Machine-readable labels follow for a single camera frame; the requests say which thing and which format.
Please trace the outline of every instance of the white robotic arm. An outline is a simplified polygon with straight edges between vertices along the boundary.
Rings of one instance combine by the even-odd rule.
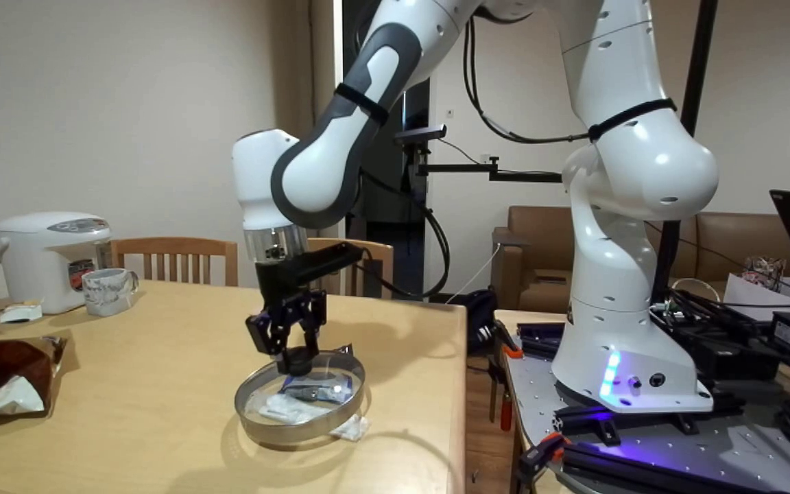
[[[470,16],[515,22],[537,6],[385,0],[311,137],[257,131],[237,142],[245,230],[270,307],[289,300],[278,267],[303,253],[299,227],[326,227],[345,215],[360,152],[400,92],[432,75]],[[695,363],[647,321],[652,249],[641,219],[698,215],[717,190],[713,156],[685,134],[662,89],[647,0],[544,6],[559,22],[574,109],[593,137],[566,168],[580,253],[574,315],[554,374],[615,413],[709,413]]]

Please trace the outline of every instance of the mug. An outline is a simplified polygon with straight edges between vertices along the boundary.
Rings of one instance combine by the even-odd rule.
[[[112,315],[133,307],[139,277],[130,269],[94,269],[83,274],[86,306],[91,315]]]

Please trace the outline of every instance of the wall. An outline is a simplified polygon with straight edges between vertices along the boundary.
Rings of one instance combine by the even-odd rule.
[[[308,0],[0,0],[0,219],[241,241],[231,142],[311,127],[308,20]]]
[[[699,0],[652,0],[662,76],[684,100]],[[432,122],[447,124],[447,140],[473,156],[500,156],[508,171],[559,171],[574,146],[510,146],[495,137],[463,94],[462,50],[433,75]],[[554,20],[541,12],[521,26],[477,26],[477,76],[486,109],[521,134],[580,131],[569,108]],[[773,211],[770,188],[790,188],[790,4],[718,4],[713,53],[699,108],[699,142],[722,168],[713,211]],[[433,146],[432,161],[467,161],[451,146]],[[559,185],[491,185],[482,177],[433,177],[432,210],[454,247],[445,292],[489,285],[491,230],[510,204],[566,205]],[[436,281],[443,256],[426,241],[426,281]]]

